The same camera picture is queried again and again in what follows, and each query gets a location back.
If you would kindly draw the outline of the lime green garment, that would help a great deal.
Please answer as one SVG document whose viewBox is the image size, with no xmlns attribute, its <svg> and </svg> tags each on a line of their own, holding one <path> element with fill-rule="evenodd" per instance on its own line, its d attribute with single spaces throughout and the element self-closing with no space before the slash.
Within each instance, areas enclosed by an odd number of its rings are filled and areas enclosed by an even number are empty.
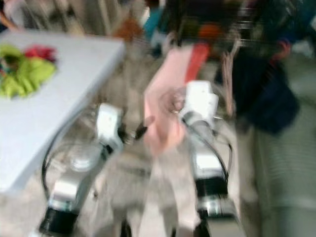
<svg viewBox="0 0 316 237">
<path fill-rule="evenodd" d="M 11 44 L 0 45 L 0 95 L 3 97 L 28 97 L 38 91 L 57 70 L 56 62 L 26 57 L 24 50 Z"/>
</svg>

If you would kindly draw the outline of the pale pink garment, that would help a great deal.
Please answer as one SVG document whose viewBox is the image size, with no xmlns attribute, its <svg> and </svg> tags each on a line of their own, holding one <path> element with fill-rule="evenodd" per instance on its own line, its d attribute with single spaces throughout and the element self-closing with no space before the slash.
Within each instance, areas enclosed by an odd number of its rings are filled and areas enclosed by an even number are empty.
<svg viewBox="0 0 316 237">
<path fill-rule="evenodd" d="M 185 129 L 176 115 L 167 109 L 167 94 L 185 87 L 185 76 L 193 52 L 192 46 L 171 49 L 144 92 L 144 117 L 154 122 L 144 135 L 145 145 L 158 156 L 183 140 Z"/>
</svg>

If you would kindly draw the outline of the coral red garment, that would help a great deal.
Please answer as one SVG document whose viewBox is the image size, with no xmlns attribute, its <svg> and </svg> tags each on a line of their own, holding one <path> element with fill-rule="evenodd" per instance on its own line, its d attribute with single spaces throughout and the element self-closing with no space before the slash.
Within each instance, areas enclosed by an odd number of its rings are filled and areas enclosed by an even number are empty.
<svg viewBox="0 0 316 237">
<path fill-rule="evenodd" d="M 188 64 L 187 74 L 185 76 L 185 84 L 196 80 L 199 70 L 207 61 L 210 45 L 207 43 L 196 43 L 193 46 L 191 59 Z"/>
</svg>

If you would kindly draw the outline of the person in teal shirt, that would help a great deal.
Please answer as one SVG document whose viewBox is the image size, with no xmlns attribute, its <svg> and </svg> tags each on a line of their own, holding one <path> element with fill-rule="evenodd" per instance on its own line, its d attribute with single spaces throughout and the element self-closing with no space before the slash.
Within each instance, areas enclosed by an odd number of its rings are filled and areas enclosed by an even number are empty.
<svg viewBox="0 0 316 237">
<path fill-rule="evenodd" d="M 144 0 L 144 2 L 149 10 L 149 16 L 143 26 L 144 35 L 149 42 L 150 48 L 155 49 L 160 47 L 166 38 L 165 31 L 161 29 L 164 4 L 161 3 L 161 0 Z"/>
</svg>

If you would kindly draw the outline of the light blue folding table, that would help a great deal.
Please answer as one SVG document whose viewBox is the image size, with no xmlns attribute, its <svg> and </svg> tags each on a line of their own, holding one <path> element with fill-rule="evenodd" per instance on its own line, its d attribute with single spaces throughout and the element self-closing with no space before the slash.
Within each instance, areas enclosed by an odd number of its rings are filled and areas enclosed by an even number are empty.
<svg viewBox="0 0 316 237">
<path fill-rule="evenodd" d="M 90 101 L 124 55 L 117 38 L 61 33 L 6 32 L 1 42 L 56 50 L 57 72 L 32 96 L 0 99 L 0 192 L 22 190 L 36 172 L 50 141 Z"/>
</svg>

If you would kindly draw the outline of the navy blue garment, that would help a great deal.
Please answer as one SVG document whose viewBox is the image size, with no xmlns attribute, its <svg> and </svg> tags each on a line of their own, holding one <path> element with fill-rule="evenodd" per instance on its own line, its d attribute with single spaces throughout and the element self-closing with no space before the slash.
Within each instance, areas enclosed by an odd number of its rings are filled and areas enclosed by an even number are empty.
<svg viewBox="0 0 316 237">
<path fill-rule="evenodd" d="M 279 135 L 293 124 L 300 104 L 280 59 L 244 50 L 234 56 L 226 53 L 222 61 L 231 66 L 230 93 L 237 119 L 269 135 Z"/>
</svg>

